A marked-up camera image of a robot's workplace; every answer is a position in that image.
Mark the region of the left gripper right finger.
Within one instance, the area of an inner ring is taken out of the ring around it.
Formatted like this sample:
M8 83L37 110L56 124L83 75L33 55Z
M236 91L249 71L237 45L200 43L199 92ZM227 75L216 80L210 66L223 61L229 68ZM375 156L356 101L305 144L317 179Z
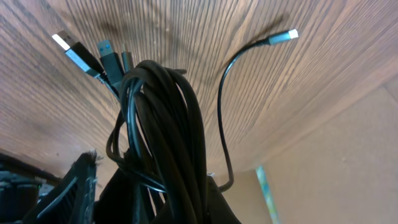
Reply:
M131 181L121 170L117 170L94 205L95 223L176 223L169 204L165 204L158 215L150 220L146 212L134 208ZM212 177L208 178L208 211L205 223L239 223Z

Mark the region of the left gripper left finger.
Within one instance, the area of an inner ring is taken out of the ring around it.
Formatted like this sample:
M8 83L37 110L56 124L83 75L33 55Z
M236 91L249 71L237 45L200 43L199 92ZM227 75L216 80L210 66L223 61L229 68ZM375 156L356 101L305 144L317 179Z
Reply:
M96 151L84 152L23 223L92 224L97 184Z

